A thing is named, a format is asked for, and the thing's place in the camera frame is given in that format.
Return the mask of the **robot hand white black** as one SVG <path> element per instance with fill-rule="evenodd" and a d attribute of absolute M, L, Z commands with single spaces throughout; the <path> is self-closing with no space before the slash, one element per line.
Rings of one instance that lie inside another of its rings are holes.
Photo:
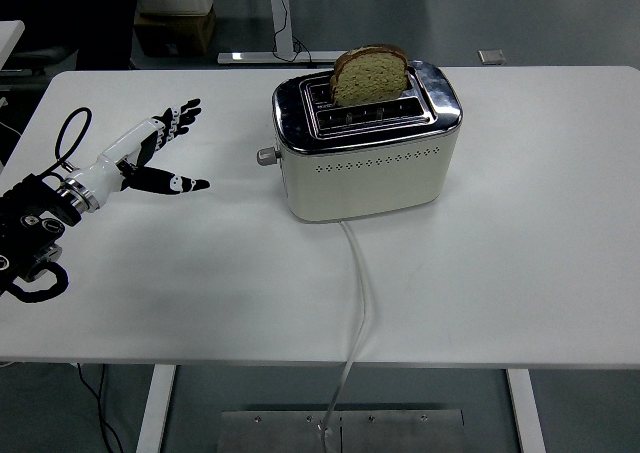
<path fill-rule="evenodd" d="M 106 204 L 110 194 L 127 188 L 163 195 L 208 188 L 210 183 L 204 179 L 148 165 L 169 142 L 188 133 L 200 113 L 200 100 L 195 98 L 143 120 L 105 149 L 91 166 L 70 173 L 61 190 L 78 196 L 82 209 L 93 212 Z"/>

